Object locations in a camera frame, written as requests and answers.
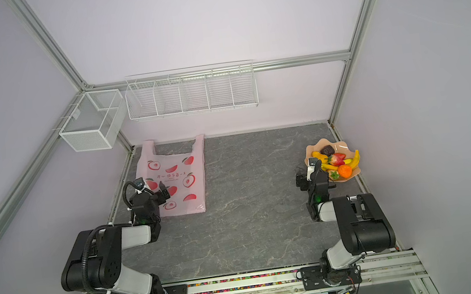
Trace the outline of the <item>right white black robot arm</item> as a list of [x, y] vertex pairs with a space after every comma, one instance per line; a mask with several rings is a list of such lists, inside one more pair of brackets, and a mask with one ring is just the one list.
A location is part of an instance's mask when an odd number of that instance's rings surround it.
[[296, 186], [306, 191], [307, 211], [315, 222], [337, 224], [340, 240], [326, 249], [318, 265], [297, 273], [305, 290], [355, 286], [361, 283], [360, 261], [396, 245], [395, 232], [372, 194], [331, 198], [333, 185], [326, 172], [309, 170], [296, 174]]

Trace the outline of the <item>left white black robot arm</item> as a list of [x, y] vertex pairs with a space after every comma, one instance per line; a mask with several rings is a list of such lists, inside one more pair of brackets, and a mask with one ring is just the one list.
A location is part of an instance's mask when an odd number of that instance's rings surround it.
[[61, 286], [67, 292], [87, 294], [186, 294], [163, 288], [158, 275], [127, 267], [123, 251], [159, 240], [160, 209], [171, 198], [168, 188], [160, 183], [155, 192], [142, 179], [124, 184], [122, 199], [130, 220], [106, 224], [81, 231], [70, 251], [61, 275]]

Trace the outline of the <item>orange toy tangerine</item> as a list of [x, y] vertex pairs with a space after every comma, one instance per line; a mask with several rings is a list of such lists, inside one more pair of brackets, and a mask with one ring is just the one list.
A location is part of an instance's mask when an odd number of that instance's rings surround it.
[[352, 169], [351, 166], [349, 166], [347, 164], [344, 164], [344, 165], [338, 167], [337, 172], [340, 175], [340, 178], [349, 179], [353, 174], [353, 169]]

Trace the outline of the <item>pink printed plastic bag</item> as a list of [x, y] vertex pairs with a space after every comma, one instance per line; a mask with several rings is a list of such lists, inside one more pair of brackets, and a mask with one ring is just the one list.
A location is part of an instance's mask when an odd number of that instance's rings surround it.
[[161, 217], [179, 217], [206, 211], [204, 136], [198, 135], [190, 153], [159, 155], [154, 141], [142, 144], [137, 178], [152, 191], [165, 185], [170, 199], [161, 207]]

